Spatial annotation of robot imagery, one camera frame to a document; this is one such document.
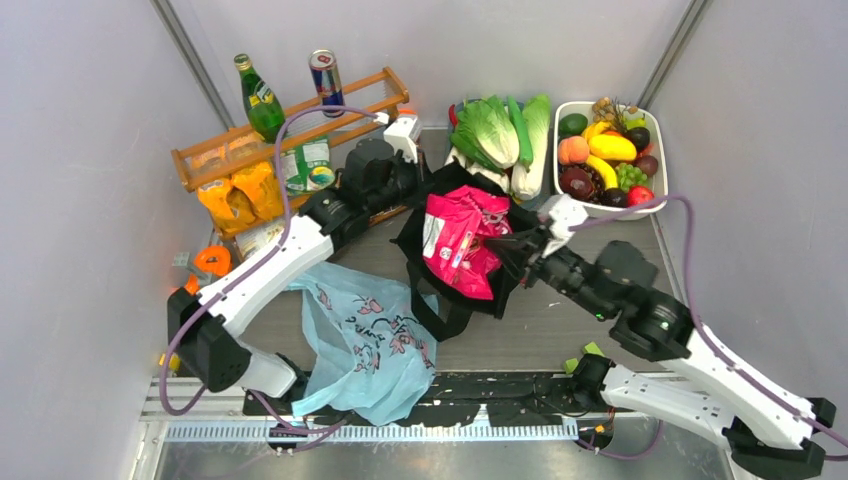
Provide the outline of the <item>pink red snack packet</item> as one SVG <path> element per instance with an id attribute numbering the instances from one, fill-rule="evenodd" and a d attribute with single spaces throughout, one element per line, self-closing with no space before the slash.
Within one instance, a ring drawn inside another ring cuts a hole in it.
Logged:
<path id="1" fill-rule="evenodd" d="M 489 275 L 500 260 L 483 246 L 490 237 L 512 232 L 507 218 L 511 201 L 464 185 L 427 197 L 422 259 L 442 282 L 473 300 L 494 298 Z"/>

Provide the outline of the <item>red chili pepper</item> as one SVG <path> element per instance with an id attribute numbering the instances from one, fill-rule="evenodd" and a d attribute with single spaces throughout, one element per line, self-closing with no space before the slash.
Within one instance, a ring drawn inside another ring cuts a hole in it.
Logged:
<path id="1" fill-rule="evenodd" d="M 455 128 L 458 124 L 458 118 L 457 118 L 457 115 L 456 115 L 456 105 L 455 104 L 452 104 L 449 107 L 448 116 L 449 116 L 449 121 L 450 121 L 451 126 L 453 128 Z"/>

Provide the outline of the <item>black tote bag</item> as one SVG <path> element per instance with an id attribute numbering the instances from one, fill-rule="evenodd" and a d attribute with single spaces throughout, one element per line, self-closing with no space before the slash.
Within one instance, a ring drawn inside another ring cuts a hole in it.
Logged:
<path id="1" fill-rule="evenodd" d="M 473 313 L 503 317 L 521 275 L 484 245 L 539 225 L 498 185 L 457 163 L 437 170 L 393 242 L 406 257 L 414 316 L 438 341 L 461 334 Z"/>

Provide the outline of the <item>green lettuce leaf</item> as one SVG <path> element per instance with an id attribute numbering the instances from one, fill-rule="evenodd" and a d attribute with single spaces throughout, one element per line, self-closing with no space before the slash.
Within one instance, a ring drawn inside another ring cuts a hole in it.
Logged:
<path id="1" fill-rule="evenodd" d="M 506 170 L 517 163 L 518 140 L 507 106 L 498 96 L 467 101 L 456 115 L 454 131 L 469 135 L 498 167 Z"/>

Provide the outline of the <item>light blue plastic bag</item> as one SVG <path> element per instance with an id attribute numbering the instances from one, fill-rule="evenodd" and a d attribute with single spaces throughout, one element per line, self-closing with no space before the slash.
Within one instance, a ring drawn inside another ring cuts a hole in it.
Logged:
<path id="1" fill-rule="evenodd" d="M 412 312 L 410 287 L 322 262 L 288 288 L 302 294 L 302 331 L 316 354 L 294 415 L 331 407 L 376 426 L 407 418 L 436 376 L 438 345 Z"/>

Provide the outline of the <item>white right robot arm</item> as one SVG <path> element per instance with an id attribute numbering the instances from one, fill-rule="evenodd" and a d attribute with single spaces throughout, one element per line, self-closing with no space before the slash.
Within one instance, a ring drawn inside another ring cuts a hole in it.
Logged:
<path id="1" fill-rule="evenodd" d="M 611 241 L 593 262 L 537 229 L 484 245 L 528 286 L 542 281 L 599 320 L 614 320 L 610 337 L 631 354 L 684 377 L 689 388 L 636 373 L 599 354 L 586 354 L 571 375 L 570 394 L 584 410 L 600 406 L 650 415 L 711 441 L 761 479 L 812 479 L 825 450 L 814 434 L 833 424 L 836 407 L 764 381 L 747 382 L 744 362 L 689 309 L 654 288 L 657 267 L 641 251 Z"/>

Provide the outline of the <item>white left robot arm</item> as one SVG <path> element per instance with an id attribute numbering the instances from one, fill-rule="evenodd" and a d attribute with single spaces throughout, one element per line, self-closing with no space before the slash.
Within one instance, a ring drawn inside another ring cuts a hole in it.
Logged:
<path id="1" fill-rule="evenodd" d="M 280 354 L 246 344 L 242 334 L 298 276 L 367 231 L 373 217 L 411 205 L 430 176 L 424 159 L 407 161 L 383 140 L 359 141 L 338 184 L 311 195 L 283 232 L 214 283 L 169 296 L 169 352 L 209 392 L 252 389 L 268 395 L 280 412 L 298 412 L 307 389 L 294 367 Z"/>

